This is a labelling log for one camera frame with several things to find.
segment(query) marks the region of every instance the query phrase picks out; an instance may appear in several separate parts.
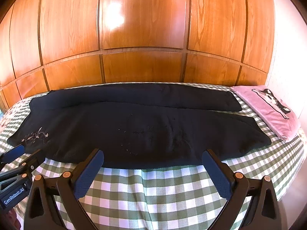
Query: white wall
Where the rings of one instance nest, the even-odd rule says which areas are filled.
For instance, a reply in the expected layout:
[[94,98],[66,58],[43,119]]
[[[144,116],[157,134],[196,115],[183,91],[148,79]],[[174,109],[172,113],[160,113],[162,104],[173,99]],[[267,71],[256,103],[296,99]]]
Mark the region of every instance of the white wall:
[[266,85],[301,115],[307,132],[307,25],[290,0],[274,4],[274,50]]

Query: black and white cartoon applique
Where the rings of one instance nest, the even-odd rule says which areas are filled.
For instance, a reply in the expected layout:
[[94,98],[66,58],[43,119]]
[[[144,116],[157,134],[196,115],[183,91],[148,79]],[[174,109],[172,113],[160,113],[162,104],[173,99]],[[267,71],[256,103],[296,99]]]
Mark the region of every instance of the black and white cartoon applique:
[[283,118],[289,119],[286,115],[290,112],[290,109],[283,106],[277,98],[275,98],[274,94],[269,89],[264,89],[263,91],[259,91],[257,89],[252,89],[253,92],[257,93],[259,97],[261,97],[265,102],[267,102],[275,111],[279,112]]

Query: gingham tablecloth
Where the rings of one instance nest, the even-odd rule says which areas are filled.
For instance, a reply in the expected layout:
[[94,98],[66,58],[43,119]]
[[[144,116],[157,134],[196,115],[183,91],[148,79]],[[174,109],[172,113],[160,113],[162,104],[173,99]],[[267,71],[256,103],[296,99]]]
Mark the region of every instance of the gingham tablecloth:
[[[202,88],[231,91],[229,87],[188,84]],[[30,113],[29,102],[33,98],[15,104],[0,122],[4,128],[0,134],[0,152],[12,148],[7,139]],[[249,152],[247,155],[224,161],[233,171],[246,177],[272,178],[277,199],[285,193],[295,174],[305,160],[307,151],[304,133],[293,141],[281,141],[266,124],[239,97],[243,110],[236,113],[253,117],[259,127],[270,136],[271,146]],[[3,171],[15,168],[27,154],[21,156]],[[57,177],[72,170],[74,164],[46,159],[33,174]],[[207,229],[214,221],[226,200],[219,197],[203,166],[171,167],[154,170],[124,170],[101,168],[87,195],[79,200],[99,229]],[[245,199],[241,212],[232,229],[238,229],[246,213],[250,197]],[[23,217],[27,198],[15,208]],[[68,229],[74,229],[61,200],[56,203]]]

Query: green and white checkered fabric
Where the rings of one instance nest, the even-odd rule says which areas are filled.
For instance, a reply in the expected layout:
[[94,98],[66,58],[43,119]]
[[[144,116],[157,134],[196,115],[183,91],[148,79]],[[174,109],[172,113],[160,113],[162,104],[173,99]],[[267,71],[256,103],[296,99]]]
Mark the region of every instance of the green and white checkered fabric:
[[[229,87],[187,84],[202,88],[231,91]],[[7,139],[30,113],[29,102],[24,99],[15,104],[1,123],[6,124],[0,134],[0,152],[12,148]],[[281,141],[267,125],[239,97],[243,110],[236,113],[253,117],[259,127],[270,136],[271,146],[249,152],[247,155],[224,161],[233,171],[246,177],[272,178],[277,199],[285,193],[305,160],[307,151],[302,137],[289,143]],[[3,171],[15,168],[27,154],[7,165]],[[57,177],[72,170],[74,164],[46,159],[33,174]],[[154,170],[124,170],[101,168],[87,195],[79,200],[99,229],[207,229],[221,211],[226,200],[219,197],[203,166],[170,167]],[[232,229],[238,229],[246,213],[250,197],[238,215]],[[27,198],[16,206],[23,216]],[[61,200],[56,203],[68,229],[74,229]]]

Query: cartoon character on pillow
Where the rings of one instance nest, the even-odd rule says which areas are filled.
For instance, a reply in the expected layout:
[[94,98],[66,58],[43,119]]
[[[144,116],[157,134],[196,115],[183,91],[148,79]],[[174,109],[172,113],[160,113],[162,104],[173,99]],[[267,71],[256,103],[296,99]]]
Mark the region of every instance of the cartoon character on pillow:
[[279,112],[284,119],[289,119],[286,115],[290,112],[290,109],[283,106],[278,99],[274,96],[271,90],[264,89],[259,91],[257,89],[252,89],[253,92],[257,93],[265,102],[267,102],[275,111]]

